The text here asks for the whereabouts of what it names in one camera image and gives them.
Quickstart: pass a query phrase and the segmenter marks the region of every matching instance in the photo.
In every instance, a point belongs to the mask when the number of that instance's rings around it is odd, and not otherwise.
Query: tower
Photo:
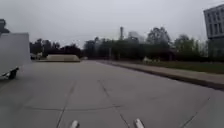
[[[124,28],[120,27],[120,40],[124,40]]]

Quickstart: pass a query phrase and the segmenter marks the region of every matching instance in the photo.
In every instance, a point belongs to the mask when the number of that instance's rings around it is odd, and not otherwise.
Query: pavement crack
[[[110,94],[108,93],[107,89],[105,88],[104,83],[101,80],[98,80],[98,83],[102,87],[102,89],[103,89],[104,93],[106,94],[107,98],[109,99],[110,103],[113,105],[114,110],[119,114],[121,120],[123,120],[123,122],[125,123],[125,125],[127,126],[127,128],[130,128],[130,125],[125,120],[124,116],[119,112],[119,110],[117,109],[116,105],[112,102],[111,97],[110,97]]]
[[[56,109],[56,108],[35,108],[35,107],[24,107],[25,109],[30,110],[43,110],[43,111],[63,111],[63,109]]]
[[[195,112],[193,116],[191,116],[183,125],[180,126],[180,128],[186,128],[186,126],[200,113],[200,111],[208,104],[208,102],[211,100],[212,94],[203,102],[201,107],[198,109],[198,111]]]
[[[65,112],[65,110],[66,110],[66,107],[67,107],[67,105],[68,105],[68,101],[69,101],[69,99],[70,99],[70,97],[71,97],[71,94],[74,92],[75,87],[76,87],[76,83],[72,84],[72,87],[71,87],[71,89],[70,89],[70,91],[69,91],[69,93],[68,93],[68,95],[67,95],[66,102],[65,102],[65,105],[64,105],[64,107],[63,107],[63,109],[62,109],[62,112],[61,112],[61,115],[60,115],[60,117],[59,117],[59,120],[58,120],[58,123],[57,123],[56,128],[59,128],[59,126],[60,126],[62,117],[63,117],[64,112]]]
[[[96,111],[96,110],[111,109],[114,107],[121,107],[121,106],[110,106],[110,107],[104,107],[104,108],[89,108],[89,109],[66,109],[65,111]]]

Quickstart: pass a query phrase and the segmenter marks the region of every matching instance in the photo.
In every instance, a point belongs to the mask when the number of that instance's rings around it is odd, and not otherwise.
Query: parking lot
[[[101,64],[36,62],[0,79],[0,128],[224,127],[224,93]]]

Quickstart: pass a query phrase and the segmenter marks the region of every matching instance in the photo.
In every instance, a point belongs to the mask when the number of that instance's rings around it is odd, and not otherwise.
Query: overcast sky
[[[155,26],[167,29],[172,39],[188,34],[206,39],[203,10],[223,0],[0,0],[0,18],[12,32],[37,38],[71,41],[117,39],[119,27],[146,37]]]

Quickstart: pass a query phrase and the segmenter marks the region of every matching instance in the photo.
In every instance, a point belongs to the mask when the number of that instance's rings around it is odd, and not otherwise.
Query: white truck
[[[28,33],[0,35],[0,76],[16,77],[19,67],[31,62]]]

